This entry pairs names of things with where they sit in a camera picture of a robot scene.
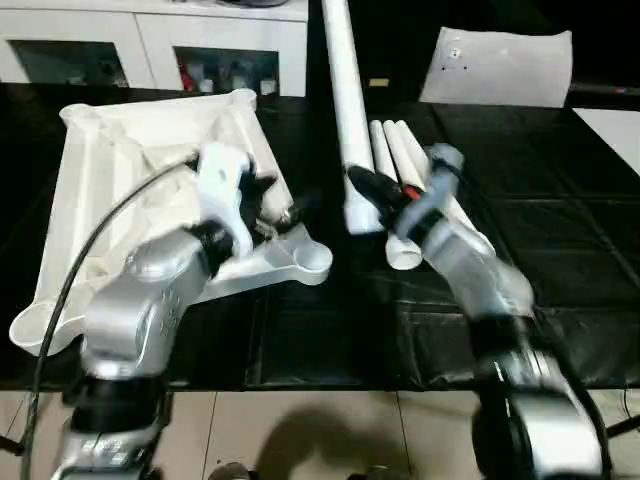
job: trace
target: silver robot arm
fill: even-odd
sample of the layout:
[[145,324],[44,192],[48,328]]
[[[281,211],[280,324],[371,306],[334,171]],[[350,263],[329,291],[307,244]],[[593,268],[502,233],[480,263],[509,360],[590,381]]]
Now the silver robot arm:
[[430,154],[437,168],[426,193],[359,167],[348,175],[387,228],[421,246],[468,318],[479,364],[473,442],[480,471],[492,480],[608,478],[602,421],[537,329],[529,281],[477,231],[443,213],[456,194],[462,154],[445,144]]
[[136,248],[88,308],[86,377],[63,429],[53,480],[159,478],[151,459],[169,421],[163,376],[180,320],[224,261],[253,248],[248,226],[273,180],[256,178],[246,154],[203,147],[204,222]]

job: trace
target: cable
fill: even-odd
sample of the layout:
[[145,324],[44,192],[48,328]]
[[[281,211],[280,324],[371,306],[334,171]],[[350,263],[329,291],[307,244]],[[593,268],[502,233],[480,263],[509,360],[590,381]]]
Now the cable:
[[64,304],[67,300],[67,296],[69,295],[69,291],[73,285],[73,281],[84,262],[84,259],[89,254],[91,247],[96,242],[98,237],[102,234],[102,232],[109,226],[111,221],[122,211],[124,210],[132,200],[134,200],[138,195],[140,195],[144,190],[149,188],[151,185],[156,183],[161,178],[167,176],[168,174],[178,170],[185,165],[188,165],[190,162],[193,162],[193,158],[189,158],[180,163],[176,163],[174,165],[170,165],[158,172],[156,172],[153,176],[149,177],[147,180],[138,185],[131,193],[129,193],[125,198],[120,200],[100,221],[95,230],[91,233],[85,244],[80,249],[80,252],[76,256],[73,261],[73,265],[67,274],[67,277],[64,280],[62,288],[60,289],[60,295],[58,295],[58,300],[56,301],[55,307],[53,309],[53,313],[51,314],[51,319],[47,325],[47,329],[45,331],[44,337],[42,339],[42,346],[40,347],[40,353],[38,354],[38,362],[36,363],[35,372],[33,374],[33,385],[31,388],[31,398],[29,400],[29,410],[27,413],[27,425],[24,430],[24,435],[22,437],[22,444],[24,446],[24,453],[22,457],[22,463],[20,465],[20,479],[21,480],[30,480],[31,479],[31,457],[33,454],[33,441],[36,433],[36,425],[38,421],[38,400],[40,397],[40,383],[42,382],[42,371],[44,369],[44,363],[47,358],[47,353],[49,352],[49,347],[51,345],[51,341],[53,340],[53,334],[55,333],[56,326],[58,324],[58,320],[60,319],[60,315],[62,314],[62,309],[64,308]]
[[632,419],[633,415],[631,415],[631,411],[629,410],[629,404],[627,403],[627,393],[629,392],[628,388],[625,388],[622,392],[622,408],[624,409],[624,413],[627,415],[628,419]]

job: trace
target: floor tile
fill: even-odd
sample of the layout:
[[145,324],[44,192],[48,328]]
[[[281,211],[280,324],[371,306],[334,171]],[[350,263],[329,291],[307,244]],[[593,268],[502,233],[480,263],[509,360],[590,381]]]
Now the floor tile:
[[205,479],[241,462],[261,480],[345,480],[374,465],[407,473],[397,397],[379,392],[219,393]]
[[171,424],[154,458],[166,480],[200,480],[204,471],[215,393],[176,393]]
[[[18,416],[9,430],[9,438],[19,440],[22,437],[26,422],[28,402],[20,407]],[[71,409],[62,405],[59,394],[40,395],[40,420],[33,449],[31,478],[33,480],[49,480],[55,467],[62,426],[71,415]],[[0,478],[14,480],[19,478],[20,459],[0,452]]]
[[0,434],[6,435],[18,414],[24,392],[0,392]]
[[399,392],[400,410],[416,480],[481,478],[471,443],[471,392]]
[[[215,393],[178,393],[174,397],[173,419],[163,432],[154,465],[165,472],[166,480],[200,480],[209,437]],[[62,426],[71,409],[62,405],[60,395],[42,395],[41,416],[34,444],[33,480],[49,480],[55,468]],[[22,436],[27,402],[9,431],[14,440]],[[20,460],[0,452],[0,478],[19,478]]]
[[[591,396],[600,408],[605,425],[626,420],[622,407],[622,390],[592,391]],[[632,415],[640,414],[640,392],[629,392],[627,405]],[[629,432],[609,441],[609,452],[617,475],[640,478],[640,433]]]

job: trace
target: white tube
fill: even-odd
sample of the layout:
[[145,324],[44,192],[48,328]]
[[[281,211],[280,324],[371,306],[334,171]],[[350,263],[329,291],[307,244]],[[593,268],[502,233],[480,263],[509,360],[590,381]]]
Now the white tube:
[[404,146],[407,149],[409,158],[411,158],[413,165],[418,171],[418,175],[420,175],[420,178],[425,185],[429,185],[429,174],[431,173],[431,165],[427,153],[424,151],[422,146],[420,146],[418,140],[416,140],[416,137],[413,136],[413,133],[409,129],[409,125],[407,125],[407,122],[405,122],[404,120],[400,120],[396,123],[396,127],[400,132],[400,137],[404,142]]
[[378,173],[385,174],[391,180],[397,182],[398,176],[396,175],[396,169],[393,166],[391,153],[389,153],[389,146],[387,145],[387,139],[384,136],[382,122],[380,122],[380,120],[374,120],[369,125],[371,128],[371,143],[373,144],[376,171]]
[[409,157],[409,152],[407,152],[407,148],[396,124],[391,120],[387,120],[384,122],[383,127],[384,133],[387,136],[387,142],[389,142],[389,148],[391,148],[391,153],[393,154],[393,161],[396,164],[402,183],[426,190],[425,184],[418,174],[418,170]]
[[[322,7],[342,164],[373,171],[349,7],[346,0],[322,0]],[[344,214],[349,233],[382,230],[378,210],[356,191],[346,176],[345,189]]]
[[[396,170],[393,168],[393,160],[389,153],[387,140],[384,136],[382,123],[374,120],[370,124],[371,141],[375,153],[376,170],[378,173],[387,175],[392,180],[398,181]],[[389,238],[384,247],[387,256],[387,263],[395,270],[412,270],[422,263],[422,251],[420,247],[411,240],[400,240],[393,233],[389,233]]]

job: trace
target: black mat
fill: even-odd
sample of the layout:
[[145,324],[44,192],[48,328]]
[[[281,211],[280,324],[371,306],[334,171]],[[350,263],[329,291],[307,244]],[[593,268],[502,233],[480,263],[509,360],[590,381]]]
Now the black mat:
[[[179,95],[0,86],[3,331],[33,295],[64,144],[60,108]],[[569,110],[405,104],[368,111],[404,119],[422,143],[447,141],[466,155],[461,203],[499,255],[529,277],[541,321],[580,376],[591,387],[640,386],[640,178]],[[318,287],[287,283],[191,307],[170,365],[174,387],[468,387],[474,359],[446,284],[424,264],[391,270],[384,236],[344,231],[331,106],[272,99],[258,117],[294,196],[326,192],[308,227],[332,249],[332,272]],[[77,359],[77,342],[52,357],[46,387],[71,381]],[[0,388],[25,388],[33,365],[0,336]]]

